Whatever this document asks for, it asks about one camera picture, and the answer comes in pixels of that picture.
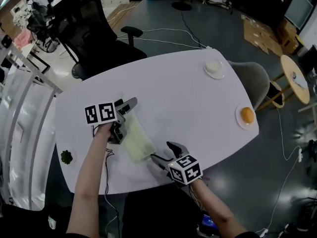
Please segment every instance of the plate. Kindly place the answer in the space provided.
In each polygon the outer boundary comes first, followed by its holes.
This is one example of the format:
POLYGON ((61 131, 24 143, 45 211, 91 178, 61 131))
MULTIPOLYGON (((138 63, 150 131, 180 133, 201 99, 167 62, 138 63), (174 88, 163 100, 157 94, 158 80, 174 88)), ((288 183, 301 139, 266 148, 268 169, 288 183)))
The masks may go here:
POLYGON ((247 107, 249 107, 252 110, 252 112, 254 114, 254 118, 256 117, 256 113, 254 112, 252 107, 250 107, 249 105, 239 105, 239 106, 237 106, 237 109, 236 109, 236 119, 237 119, 237 122, 241 128, 243 128, 245 130, 250 130, 250 129, 252 129, 252 127, 254 125, 254 121, 253 121, 253 123, 246 123, 245 121, 242 120, 242 117, 241 117, 242 109, 247 108, 247 107))
POLYGON ((212 61, 208 61, 208 62, 204 63, 204 71, 205 71, 205 73, 207 73, 208 76, 210 76, 210 77, 212 77, 214 79, 223 79, 227 75, 227 70, 226 70, 225 66, 223 65, 222 62, 220 62, 218 60, 212 60, 212 61), (210 71, 208 71, 206 69, 206 64, 208 62, 212 62, 212 61, 215 61, 216 63, 218 63, 218 66, 220 65, 220 71, 212 73, 212 72, 210 72, 210 71))

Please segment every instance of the wire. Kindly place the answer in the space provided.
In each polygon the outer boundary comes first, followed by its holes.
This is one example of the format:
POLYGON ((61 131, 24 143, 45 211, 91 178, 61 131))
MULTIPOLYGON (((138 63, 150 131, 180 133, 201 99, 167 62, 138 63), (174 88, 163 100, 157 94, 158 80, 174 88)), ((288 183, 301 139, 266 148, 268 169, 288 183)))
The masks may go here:
POLYGON ((261 231, 263 231, 263 230, 265 230, 265 229, 266 229, 266 228, 262 228, 261 230, 256 231, 255 233, 261 232, 261 231))
POLYGON ((46 61, 53 61, 53 60, 56 60, 56 59, 64 59, 64 58, 68 58, 68 57, 70 57, 70 55, 67 55, 66 57, 63 57, 63 58, 54 58, 52 60, 46 60, 46 61))
POLYGON ((93 127, 93 137, 95 137, 95 129, 97 129, 101 124, 97 125, 96 127, 92 126, 93 127))
POLYGON ((186 33, 188 33, 188 34, 192 37, 192 40, 193 40, 194 42, 196 42, 196 43, 198 43, 199 45, 201 45, 201 46, 207 48, 205 45, 203 45, 203 44, 199 43, 198 41, 196 41, 196 40, 194 39, 193 35, 190 34, 190 32, 188 32, 188 31, 186 31, 186 30, 183 30, 183 29, 159 28, 159 29, 153 29, 153 30, 144 30, 144 31, 142 31, 142 32, 153 32, 153 31, 160 31, 160 30, 186 32, 186 33))
POLYGON ((185 24, 185 26, 187 27, 187 29, 191 32, 191 34, 192 35, 194 35, 194 37, 198 40, 198 45, 199 45, 199 47, 201 48, 201 44, 200 44, 200 40, 196 37, 196 35, 192 32, 192 30, 189 28, 189 26, 186 24, 186 21, 185 21, 185 19, 184 19, 184 14, 182 13, 182 19, 183 19, 183 21, 184 21, 184 24, 185 24))
POLYGON ((106 202, 108 203, 108 205, 110 205, 110 206, 115 210, 115 212, 116 212, 116 216, 115 216, 112 220, 110 220, 110 221, 107 223, 107 225, 106 225, 106 235, 108 236, 108 233, 107 233, 108 225, 109 225, 112 221, 114 221, 115 219, 117 219, 117 220, 118 220, 118 222, 117 222, 118 235, 119 235, 119 238, 120 238, 119 212, 118 212, 118 210, 117 210, 117 209, 107 200, 107 198, 106 198, 106 195, 108 194, 108 167, 107 167, 107 160, 108 160, 108 158, 109 158, 110 156, 114 155, 114 153, 113 153, 113 150, 111 150, 111 149, 106 149, 106 151, 108 152, 108 155, 106 156, 106 160, 105 160, 105 165, 106 165, 106 189, 105 189, 105 194, 104 194, 104 196, 105 196, 105 200, 106 200, 106 202))
POLYGON ((166 162, 170 162, 170 161, 172 161, 172 160, 173 160, 173 158, 171 158, 171 159, 169 159, 169 160, 164 159, 164 158, 162 158, 161 156, 156 155, 156 154, 151 154, 151 156, 154 156, 154 157, 159 158, 160 160, 163 160, 163 161, 166 161, 166 162))
POLYGON ((282 187, 281 187, 281 189, 280 189, 280 191, 279 191, 279 194, 278 194, 278 197, 277 197, 277 200, 276 200, 276 203, 275 203, 275 206, 274 206, 274 208, 273 208, 273 212, 272 212, 272 216, 271 216, 271 222, 269 223, 269 226, 267 227, 267 230, 269 229, 269 227, 271 226, 271 224, 272 224, 272 221, 273 221, 273 215, 274 215, 274 212, 275 212, 275 209, 276 209, 276 206, 277 206, 277 203, 278 203, 278 200, 279 200, 279 197, 280 197, 280 195, 281 195, 281 192, 282 192, 282 190, 283 190, 283 188, 284 188, 284 185, 285 185, 285 183, 286 183, 286 181, 287 181, 287 178, 289 177, 289 175, 291 174, 291 172, 293 171, 293 169, 294 169, 294 167, 295 167, 295 165, 296 165, 296 162, 298 161, 298 157, 296 158, 296 161, 294 162, 294 165, 293 165, 293 167, 292 167, 292 169, 291 169, 291 171, 288 173, 288 175, 286 176, 286 178, 285 178, 285 180, 284 180, 284 183, 283 183, 283 185, 282 185, 282 187))
POLYGON ((288 160, 291 158, 292 154, 294 153, 295 149, 296 149, 297 147, 299 147, 299 148, 301 148, 301 147, 300 147, 299 145, 297 145, 297 146, 294 148, 294 150, 292 151, 292 153, 290 154, 290 156, 288 156, 288 158, 285 157, 284 142, 283 142, 283 141, 284 141, 284 140, 283 140, 283 131, 282 131, 282 124, 281 124, 281 116, 280 116, 280 113, 279 113, 279 110, 278 110, 278 109, 277 109, 277 112, 278 112, 279 127, 280 127, 280 129, 281 129, 283 157, 284 157, 284 159, 285 159, 286 161, 288 161, 288 160))
POLYGON ((189 194, 190 194, 190 196, 191 196, 193 199, 195 199, 195 201, 196 201, 198 207, 202 210, 202 205, 201 205, 201 203, 198 201, 198 199, 196 198, 196 196, 195 196, 195 194, 194 194, 194 192, 193 192, 193 189, 192 189, 192 187, 191 187, 190 185, 189 185, 189 194))
MULTIPOLYGON (((133 7, 127 8, 127 9, 125 9, 125 10, 129 10, 129 9, 132 9, 132 8, 135 8, 135 7, 136 7, 136 6, 133 6, 133 7)), ((123 11, 125 11, 125 10, 119 11, 116 16, 114 16, 111 20, 108 21, 108 23, 109 23, 110 21, 112 21, 113 19, 115 19, 115 17, 117 17, 119 13, 121 13, 121 12, 123 12, 123 11)))
MULTIPOLYGON (((150 39, 141 39, 141 38, 137 38, 134 40, 142 40, 142 41, 153 41, 153 42, 164 42, 164 41, 159 41, 159 40, 150 40, 150 39)), ((185 45, 185 44, 180 44, 180 43, 174 43, 174 42, 164 42, 164 43, 170 43, 170 44, 175 44, 175 45, 181 45, 181 46, 186 46, 186 47, 190 47, 190 48, 194 48, 194 49, 204 49, 204 48, 198 48, 198 47, 193 47, 193 46, 189 46, 189 45, 185 45)))

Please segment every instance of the round wooden table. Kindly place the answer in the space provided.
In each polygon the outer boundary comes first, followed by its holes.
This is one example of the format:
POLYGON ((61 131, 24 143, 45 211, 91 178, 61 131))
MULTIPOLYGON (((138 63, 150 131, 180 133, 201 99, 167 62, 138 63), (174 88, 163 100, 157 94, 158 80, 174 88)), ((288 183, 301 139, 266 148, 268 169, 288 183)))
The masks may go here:
POLYGON ((298 84, 296 84, 293 80, 292 74, 293 72, 296 73, 298 77, 304 77, 302 74, 301 70, 298 68, 298 66, 295 64, 295 62, 290 59, 286 55, 282 55, 281 57, 281 65, 283 69, 283 73, 277 76, 275 79, 272 81, 276 83, 277 80, 281 79, 282 77, 286 77, 288 81, 288 85, 284 87, 283 89, 280 90, 278 94, 276 94, 273 98, 268 100, 267 102, 263 103, 261 106, 258 107, 257 110, 261 110, 265 108, 267 105, 270 103, 273 103, 273 101, 280 95, 282 95, 284 92, 286 92, 288 89, 292 89, 292 93, 287 96, 286 98, 283 98, 283 105, 281 105, 279 108, 284 106, 284 103, 289 100, 292 96, 296 95, 297 98, 304 104, 308 104, 310 100, 310 95, 309 95, 309 89, 303 89, 301 88, 298 84))

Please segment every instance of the forearm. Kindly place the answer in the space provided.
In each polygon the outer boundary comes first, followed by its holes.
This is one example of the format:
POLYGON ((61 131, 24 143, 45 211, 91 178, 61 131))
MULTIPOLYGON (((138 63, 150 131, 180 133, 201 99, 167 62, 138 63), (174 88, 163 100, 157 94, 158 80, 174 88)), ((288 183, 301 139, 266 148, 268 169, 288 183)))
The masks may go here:
POLYGON ((75 188, 75 196, 98 198, 107 141, 108 138, 105 138, 102 133, 96 133, 80 169, 75 188))
POLYGON ((233 213, 228 206, 213 194, 201 179, 194 181, 191 187, 215 222, 226 221, 228 218, 233 217, 233 213))
POLYGON ((247 231, 236 222, 228 206, 213 194, 201 179, 192 182, 191 187, 211 219, 219 228, 222 237, 234 238, 247 231))
POLYGON ((105 128, 98 129, 79 171, 67 233, 99 237, 98 195, 109 139, 105 128))

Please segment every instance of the chair armrest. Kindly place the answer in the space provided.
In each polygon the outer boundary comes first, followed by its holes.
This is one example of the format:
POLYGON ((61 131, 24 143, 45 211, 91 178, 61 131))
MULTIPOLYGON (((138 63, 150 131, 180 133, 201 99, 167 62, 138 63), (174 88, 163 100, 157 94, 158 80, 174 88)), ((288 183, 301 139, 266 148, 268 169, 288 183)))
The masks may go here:
POLYGON ((132 26, 122 27, 121 32, 126 33, 128 35, 135 36, 135 37, 140 37, 143 34, 142 30, 132 26))

